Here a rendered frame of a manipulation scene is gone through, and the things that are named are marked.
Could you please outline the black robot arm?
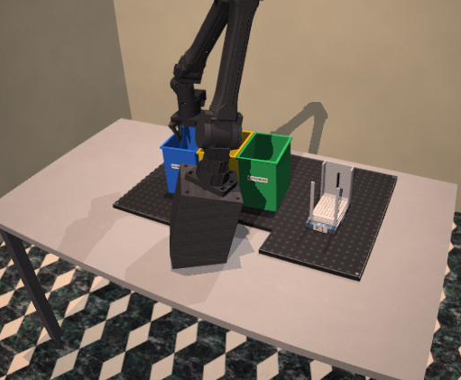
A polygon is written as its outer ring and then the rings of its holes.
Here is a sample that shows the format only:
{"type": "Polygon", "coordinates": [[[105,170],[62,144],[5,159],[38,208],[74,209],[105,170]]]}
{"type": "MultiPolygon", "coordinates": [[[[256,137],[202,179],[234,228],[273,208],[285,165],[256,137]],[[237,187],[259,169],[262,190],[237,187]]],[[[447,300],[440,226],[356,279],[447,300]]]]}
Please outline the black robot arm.
{"type": "Polygon", "coordinates": [[[177,81],[171,79],[178,101],[185,105],[196,97],[196,115],[200,114],[195,141],[197,148],[203,148],[203,159],[198,167],[186,172],[185,180],[220,197],[237,184],[237,179],[230,176],[229,154],[240,147],[243,138],[243,115],[237,112],[237,99],[252,22],[260,1],[263,0],[215,0],[194,42],[174,66],[177,81]],[[201,109],[207,100],[206,90],[194,92],[194,84],[201,83],[207,57],[225,27],[215,95],[209,110],[201,109]]]}

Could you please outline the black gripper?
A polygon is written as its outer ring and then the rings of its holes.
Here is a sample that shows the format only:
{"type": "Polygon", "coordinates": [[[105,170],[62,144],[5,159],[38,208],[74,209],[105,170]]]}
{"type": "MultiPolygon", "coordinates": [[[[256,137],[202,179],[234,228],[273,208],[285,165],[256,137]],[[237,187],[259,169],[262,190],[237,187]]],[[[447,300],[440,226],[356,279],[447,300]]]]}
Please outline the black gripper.
{"type": "Polygon", "coordinates": [[[171,121],[169,123],[169,128],[177,136],[180,141],[182,138],[182,127],[196,127],[196,123],[199,120],[200,114],[196,115],[196,106],[195,99],[190,102],[185,102],[185,105],[182,105],[178,101],[179,110],[171,116],[171,121]],[[180,122],[182,121],[182,122],[180,122]],[[176,126],[178,125],[179,131],[177,131],[176,126]]]}

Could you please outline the green open-top bin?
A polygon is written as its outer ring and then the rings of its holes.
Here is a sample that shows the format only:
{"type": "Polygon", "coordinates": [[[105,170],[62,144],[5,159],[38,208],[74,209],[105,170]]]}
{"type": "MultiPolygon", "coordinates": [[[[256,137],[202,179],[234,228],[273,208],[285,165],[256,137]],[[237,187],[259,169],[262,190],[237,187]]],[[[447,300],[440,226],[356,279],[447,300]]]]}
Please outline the green open-top bin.
{"type": "Polygon", "coordinates": [[[243,206],[277,211],[290,186],[291,140],[286,135],[254,132],[235,157],[243,206]]]}

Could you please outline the white well plate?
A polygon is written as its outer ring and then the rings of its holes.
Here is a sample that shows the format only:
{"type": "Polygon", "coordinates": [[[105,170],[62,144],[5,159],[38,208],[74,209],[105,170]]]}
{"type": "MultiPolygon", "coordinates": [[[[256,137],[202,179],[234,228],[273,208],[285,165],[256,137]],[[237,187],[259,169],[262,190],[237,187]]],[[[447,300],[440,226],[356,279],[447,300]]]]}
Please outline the white well plate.
{"type": "MultiPolygon", "coordinates": [[[[324,193],[323,197],[314,209],[313,219],[324,221],[330,224],[334,223],[334,208],[336,195],[324,193]]],[[[339,197],[337,223],[342,217],[347,207],[347,198],[339,197]]]]}

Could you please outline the blue bin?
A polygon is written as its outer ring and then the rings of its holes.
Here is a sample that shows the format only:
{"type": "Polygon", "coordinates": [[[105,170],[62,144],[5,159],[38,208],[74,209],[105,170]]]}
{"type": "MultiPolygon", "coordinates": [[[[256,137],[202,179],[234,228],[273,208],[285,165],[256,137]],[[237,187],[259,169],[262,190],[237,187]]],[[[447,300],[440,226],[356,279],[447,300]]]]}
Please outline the blue bin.
{"type": "Polygon", "coordinates": [[[162,149],[169,193],[174,193],[175,191],[180,163],[198,165],[199,158],[196,151],[199,148],[197,148],[195,142],[195,128],[196,127],[183,126],[182,138],[180,141],[176,135],[173,134],[160,146],[160,149],[162,149]]]}

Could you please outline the yellow bin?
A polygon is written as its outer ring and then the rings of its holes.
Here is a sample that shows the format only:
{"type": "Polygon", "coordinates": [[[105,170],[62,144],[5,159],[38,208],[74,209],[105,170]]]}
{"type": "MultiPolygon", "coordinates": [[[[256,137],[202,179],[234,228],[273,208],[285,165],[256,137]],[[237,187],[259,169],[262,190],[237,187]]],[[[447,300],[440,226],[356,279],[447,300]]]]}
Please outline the yellow bin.
{"type": "MultiPolygon", "coordinates": [[[[243,131],[243,138],[240,147],[237,150],[230,150],[230,159],[229,159],[229,169],[231,171],[236,171],[237,179],[239,182],[239,170],[238,170],[238,160],[235,159],[235,157],[241,152],[241,150],[244,148],[246,143],[249,141],[249,139],[252,137],[252,133],[249,131],[243,131]]],[[[198,154],[199,161],[202,160],[203,158],[203,148],[199,148],[196,151],[196,154],[198,154]]]]}

